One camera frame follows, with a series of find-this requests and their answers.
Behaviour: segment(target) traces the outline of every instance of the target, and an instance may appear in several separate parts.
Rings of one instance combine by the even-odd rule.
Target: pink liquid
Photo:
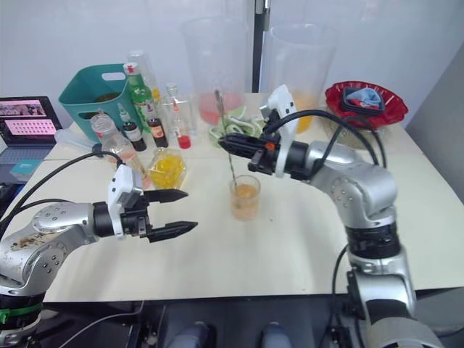
[[[237,93],[226,93],[223,94],[224,109],[225,113],[241,107],[243,98]],[[211,125],[217,125],[219,122],[219,110],[216,105],[216,98],[214,93],[202,94],[199,98],[199,111],[202,119]]]

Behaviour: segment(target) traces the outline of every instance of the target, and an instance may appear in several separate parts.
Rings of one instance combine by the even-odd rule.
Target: blue container
[[[90,119],[99,109],[108,114],[119,129],[123,129],[117,103],[122,104],[132,120],[142,129],[129,95],[123,64],[93,65],[79,70],[58,100],[93,141],[99,139],[92,130]]]

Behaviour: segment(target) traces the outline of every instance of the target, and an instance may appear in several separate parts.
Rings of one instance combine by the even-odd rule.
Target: metal rod
[[[221,122],[221,125],[223,125],[224,134],[227,135],[227,130],[225,129],[224,101],[223,101],[223,96],[221,95],[219,90],[215,90],[215,97],[216,97],[217,109],[219,110],[220,122]],[[232,155],[230,153],[228,153],[228,157],[229,157],[229,165],[231,166],[233,184],[235,186],[235,190],[237,191],[237,180],[236,180],[236,176],[235,176],[235,170],[233,169]]]

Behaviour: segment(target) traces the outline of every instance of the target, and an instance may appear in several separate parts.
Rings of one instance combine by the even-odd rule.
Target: robotic arm
[[[277,88],[261,111],[268,125],[296,112],[287,87]],[[366,319],[368,347],[442,348],[433,331],[414,319],[415,292],[397,235],[393,175],[338,144],[314,173],[327,143],[293,141],[296,127],[293,120],[273,136],[231,134],[220,145],[250,158],[251,171],[278,177],[286,173],[330,196],[345,225],[352,266],[348,293],[355,314]]]
[[[0,347],[20,346],[34,334],[42,300],[67,256],[100,238],[127,235],[149,242],[175,238],[197,223],[179,221],[152,228],[150,202],[173,202],[179,190],[145,191],[141,177],[119,166],[108,188],[108,204],[58,203],[40,210],[22,230],[0,243]]]

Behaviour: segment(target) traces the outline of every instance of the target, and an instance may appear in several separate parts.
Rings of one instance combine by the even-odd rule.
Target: laptop keyboard
[[[15,165],[20,160],[43,160],[51,149],[6,149],[0,154],[0,165]]]

